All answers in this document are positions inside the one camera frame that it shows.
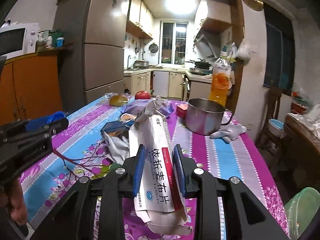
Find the gray refrigerator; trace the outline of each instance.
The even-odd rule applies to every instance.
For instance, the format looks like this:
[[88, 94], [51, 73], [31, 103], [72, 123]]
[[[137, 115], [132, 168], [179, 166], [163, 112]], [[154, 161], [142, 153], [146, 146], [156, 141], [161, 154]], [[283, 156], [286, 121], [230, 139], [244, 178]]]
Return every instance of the gray refrigerator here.
[[61, 0], [53, 29], [67, 50], [59, 60], [63, 110], [72, 113], [105, 93], [124, 92], [124, 38], [129, 0]]

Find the striped tablecloth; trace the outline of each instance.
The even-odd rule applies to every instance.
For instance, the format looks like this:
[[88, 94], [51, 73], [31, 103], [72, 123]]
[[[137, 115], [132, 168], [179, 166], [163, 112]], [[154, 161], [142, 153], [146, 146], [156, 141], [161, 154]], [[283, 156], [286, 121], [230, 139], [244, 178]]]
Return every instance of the striped tablecloth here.
[[[172, 101], [174, 109], [179, 104]], [[100, 129], [106, 122], [116, 121], [121, 108], [110, 107], [96, 100], [68, 117], [69, 127], [52, 138], [53, 147], [70, 159], [78, 159], [79, 165], [63, 161], [51, 154], [26, 170], [20, 178], [28, 220], [36, 229], [52, 207], [81, 176], [103, 176], [111, 162], [105, 158], [106, 150]], [[263, 158], [247, 134], [230, 144], [222, 139], [210, 139], [189, 131], [175, 111], [167, 118], [172, 145], [179, 143], [185, 156], [194, 158], [197, 166], [214, 176], [228, 179], [239, 177], [257, 198], [267, 207], [282, 229], [288, 234], [287, 218], [276, 184]], [[186, 200], [188, 222], [195, 225], [196, 200]], [[136, 216], [133, 201], [123, 200], [124, 229], [127, 240], [144, 239], [193, 239], [190, 236], [161, 236]], [[225, 239], [223, 211], [220, 211], [221, 239]]]

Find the red apple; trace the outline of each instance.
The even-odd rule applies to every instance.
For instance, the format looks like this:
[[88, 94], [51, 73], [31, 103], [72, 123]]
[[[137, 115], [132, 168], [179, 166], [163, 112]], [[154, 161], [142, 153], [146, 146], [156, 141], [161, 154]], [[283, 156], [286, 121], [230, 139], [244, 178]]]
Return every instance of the red apple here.
[[147, 91], [139, 91], [134, 96], [134, 99], [150, 99], [150, 94]]

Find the white microwave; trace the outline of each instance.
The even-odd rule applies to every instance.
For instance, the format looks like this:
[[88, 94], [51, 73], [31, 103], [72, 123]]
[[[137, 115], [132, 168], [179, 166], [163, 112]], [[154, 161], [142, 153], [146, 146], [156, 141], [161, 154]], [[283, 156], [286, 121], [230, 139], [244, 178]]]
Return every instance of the white microwave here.
[[7, 59], [36, 52], [38, 23], [11, 24], [0, 28], [0, 56]]

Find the red stripe on box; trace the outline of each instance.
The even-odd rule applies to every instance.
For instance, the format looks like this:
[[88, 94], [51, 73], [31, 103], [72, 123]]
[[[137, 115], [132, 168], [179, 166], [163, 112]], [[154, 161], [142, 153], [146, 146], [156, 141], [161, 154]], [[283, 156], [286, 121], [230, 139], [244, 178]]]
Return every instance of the red stripe on box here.
[[176, 178], [174, 176], [173, 167], [171, 164], [169, 149], [162, 148], [162, 155], [163, 155], [163, 159], [164, 159], [165, 169], [167, 171], [173, 207], [174, 207], [174, 210], [179, 210], [179, 209], [181, 209], [182, 206], [181, 206], [181, 201], [180, 201], [180, 197], [179, 197]]

